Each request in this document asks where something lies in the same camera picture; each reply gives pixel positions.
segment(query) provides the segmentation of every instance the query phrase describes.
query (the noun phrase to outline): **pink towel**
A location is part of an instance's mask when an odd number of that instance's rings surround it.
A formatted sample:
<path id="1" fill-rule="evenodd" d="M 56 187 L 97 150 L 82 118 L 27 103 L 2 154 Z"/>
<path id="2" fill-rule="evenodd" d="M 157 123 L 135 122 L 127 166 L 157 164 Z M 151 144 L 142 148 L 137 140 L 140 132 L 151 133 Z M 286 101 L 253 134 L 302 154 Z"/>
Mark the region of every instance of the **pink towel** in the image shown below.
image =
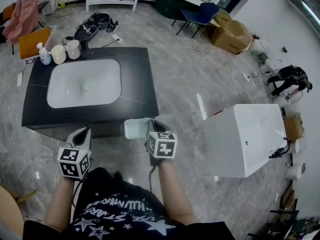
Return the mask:
<path id="1" fill-rule="evenodd" d="M 39 21 L 38 0 L 18 0 L 15 4 L 9 25 L 2 34 L 12 44 L 18 42 L 18 37 L 28 35 Z"/>

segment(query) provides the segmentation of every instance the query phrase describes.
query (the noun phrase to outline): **white cup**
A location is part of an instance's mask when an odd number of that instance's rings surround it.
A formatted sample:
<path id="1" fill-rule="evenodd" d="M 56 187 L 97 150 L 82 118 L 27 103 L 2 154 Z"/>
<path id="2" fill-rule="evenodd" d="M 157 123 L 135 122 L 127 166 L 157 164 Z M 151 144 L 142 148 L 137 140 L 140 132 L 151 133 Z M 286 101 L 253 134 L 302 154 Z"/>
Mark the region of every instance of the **white cup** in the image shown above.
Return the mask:
<path id="1" fill-rule="evenodd" d="M 67 58 L 65 49 L 61 44 L 58 44 L 58 45 L 56 45 L 55 47 L 52 48 L 51 56 L 53 58 L 53 61 L 56 64 L 63 63 Z"/>
<path id="2" fill-rule="evenodd" d="M 75 60 L 80 57 L 80 42 L 78 40 L 72 40 L 68 42 L 66 45 L 66 51 L 68 52 L 68 56 L 71 60 Z"/>

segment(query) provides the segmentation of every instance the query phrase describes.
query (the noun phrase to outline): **blue chair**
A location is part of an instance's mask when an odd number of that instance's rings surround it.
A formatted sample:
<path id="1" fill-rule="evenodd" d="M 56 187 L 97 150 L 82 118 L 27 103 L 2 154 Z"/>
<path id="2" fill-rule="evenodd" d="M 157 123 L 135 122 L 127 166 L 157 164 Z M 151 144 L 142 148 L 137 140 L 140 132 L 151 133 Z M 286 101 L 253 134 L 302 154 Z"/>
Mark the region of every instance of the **blue chair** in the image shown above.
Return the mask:
<path id="1" fill-rule="evenodd" d="M 199 12 L 192 12 L 188 10 L 181 9 L 184 17 L 186 18 L 186 22 L 180 28 L 180 30 L 176 33 L 176 36 L 181 32 L 181 30 L 186 26 L 186 29 L 189 27 L 190 23 L 198 23 L 200 26 L 193 34 L 192 38 L 198 33 L 200 28 L 204 25 L 208 25 L 212 18 L 220 11 L 219 7 L 216 6 L 213 2 L 203 2 L 200 4 Z"/>

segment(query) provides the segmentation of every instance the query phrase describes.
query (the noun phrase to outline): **white sink basin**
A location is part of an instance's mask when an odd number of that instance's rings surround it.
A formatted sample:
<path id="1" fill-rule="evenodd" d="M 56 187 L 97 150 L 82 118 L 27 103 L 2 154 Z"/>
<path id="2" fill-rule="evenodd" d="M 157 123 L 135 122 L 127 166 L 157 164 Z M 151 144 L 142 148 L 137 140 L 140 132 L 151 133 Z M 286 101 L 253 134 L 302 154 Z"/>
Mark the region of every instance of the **white sink basin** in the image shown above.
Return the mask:
<path id="1" fill-rule="evenodd" d="M 286 146 L 277 104 L 237 104 L 203 122 L 211 173 L 246 178 Z"/>
<path id="2" fill-rule="evenodd" d="M 50 107 L 60 109 L 106 105 L 120 94 L 120 64 L 116 60 L 83 60 L 54 68 L 46 100 Z"/>

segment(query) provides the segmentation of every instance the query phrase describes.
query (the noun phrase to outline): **drain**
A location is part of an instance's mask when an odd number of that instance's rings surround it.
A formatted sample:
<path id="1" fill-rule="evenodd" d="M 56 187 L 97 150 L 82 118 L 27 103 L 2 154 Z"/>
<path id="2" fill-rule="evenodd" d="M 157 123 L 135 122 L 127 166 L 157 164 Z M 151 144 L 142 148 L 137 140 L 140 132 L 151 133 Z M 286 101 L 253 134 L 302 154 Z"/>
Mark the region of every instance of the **drain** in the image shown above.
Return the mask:
<path id="1" fill-rule="evenodd" d="M 88 83 L 85 83 L 85 84 L 82 86 L 82 89 L 83 89 L 85 92 L 88 92 L 88 91 L 90 91 L 90 89 L 91 89 L 91 85 L 88 84 Z"/>

